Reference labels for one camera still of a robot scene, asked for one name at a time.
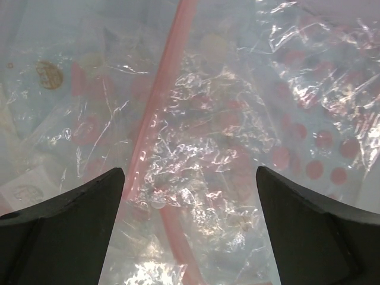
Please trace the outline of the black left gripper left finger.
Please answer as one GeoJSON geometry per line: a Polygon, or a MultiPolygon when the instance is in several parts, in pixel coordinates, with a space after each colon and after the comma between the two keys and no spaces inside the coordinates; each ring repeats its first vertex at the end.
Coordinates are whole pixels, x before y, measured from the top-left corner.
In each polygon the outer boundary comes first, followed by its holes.
{"type": "Polygon", "coordinates": [[[116,167],[1,216],[1,284],[98,284],[124,182],[116,167]]]}

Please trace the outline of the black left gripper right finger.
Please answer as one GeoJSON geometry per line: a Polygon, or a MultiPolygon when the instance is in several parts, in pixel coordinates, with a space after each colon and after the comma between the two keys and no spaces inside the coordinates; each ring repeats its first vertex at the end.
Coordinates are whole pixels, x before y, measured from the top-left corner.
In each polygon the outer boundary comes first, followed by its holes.
{"type": "Polygon", "coordinates": [[[256,183],[282,284],[379,284],[379,214],[267,167],[256,183]]]}

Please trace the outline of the clear red-dotted zip bag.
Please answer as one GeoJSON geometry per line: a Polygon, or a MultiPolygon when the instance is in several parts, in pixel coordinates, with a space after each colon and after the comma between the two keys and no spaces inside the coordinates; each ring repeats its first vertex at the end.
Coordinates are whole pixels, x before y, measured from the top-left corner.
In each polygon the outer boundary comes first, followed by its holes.
{"type": "Polygon", "coordinates": [[[379,211],[379,2],[199,1],[180,70],[144,116],[126,187],[180,284],[278,284],[269,168],[379,211]]]}

